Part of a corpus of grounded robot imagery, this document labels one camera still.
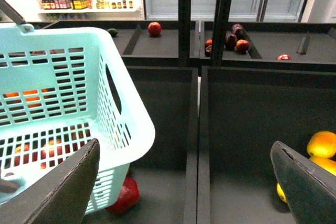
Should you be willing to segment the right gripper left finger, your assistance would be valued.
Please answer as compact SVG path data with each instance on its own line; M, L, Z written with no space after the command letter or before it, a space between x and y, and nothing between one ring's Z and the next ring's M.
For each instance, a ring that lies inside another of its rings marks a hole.
M1 205L1 223L81 223L95 184L94 138L29 188Z

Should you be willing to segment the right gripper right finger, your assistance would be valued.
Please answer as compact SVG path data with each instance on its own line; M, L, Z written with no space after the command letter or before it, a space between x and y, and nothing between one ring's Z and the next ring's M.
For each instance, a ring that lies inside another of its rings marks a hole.
M335 176L281 141L270 158L295 223L335 223Z

